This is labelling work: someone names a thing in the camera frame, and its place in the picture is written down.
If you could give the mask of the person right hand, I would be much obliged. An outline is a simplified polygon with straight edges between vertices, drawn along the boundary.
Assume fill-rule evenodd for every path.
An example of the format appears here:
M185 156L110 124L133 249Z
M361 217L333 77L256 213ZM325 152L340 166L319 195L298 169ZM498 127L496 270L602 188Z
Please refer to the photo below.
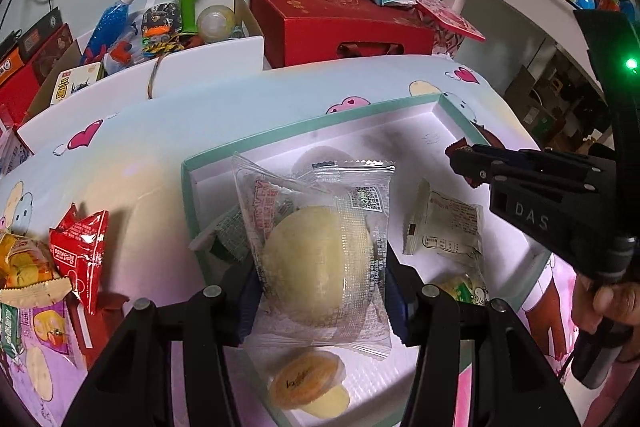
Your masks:
M632 326L631 340L618 359L629 363L639 360L640 286L626 282L599 288L585 275L577 274L573 294L572 320L585 332L594 334L603 319Z

